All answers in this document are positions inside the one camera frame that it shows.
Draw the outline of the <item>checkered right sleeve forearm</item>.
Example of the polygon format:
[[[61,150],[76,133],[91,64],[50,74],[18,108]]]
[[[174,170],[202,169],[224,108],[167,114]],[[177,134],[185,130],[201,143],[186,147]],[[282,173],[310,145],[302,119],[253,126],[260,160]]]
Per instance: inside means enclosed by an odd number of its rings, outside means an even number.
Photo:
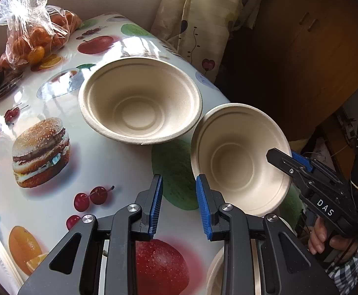
[[[349,294],[358,283],[358,248],[345,263],[332,263],[327,269],[328,277],[334,282],[340,294]]]

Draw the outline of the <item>right hand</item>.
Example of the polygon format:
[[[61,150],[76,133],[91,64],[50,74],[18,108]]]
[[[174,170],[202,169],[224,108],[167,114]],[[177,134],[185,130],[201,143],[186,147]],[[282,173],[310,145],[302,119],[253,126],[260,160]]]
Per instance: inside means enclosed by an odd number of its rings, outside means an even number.
[[[327,241],[327,229],[324,225],[322,218],[318,217],[316,222],[311,229],[310,237],[308,239],[308,250],[312,255],[321,254],[325,250],[326,241]],[[329,246],[333,249],[344,252],[348,248],[346,255],[351,257],[358,248],[358,242],[353,239],[343,238],[342,236],[334,236],[329,241]]]

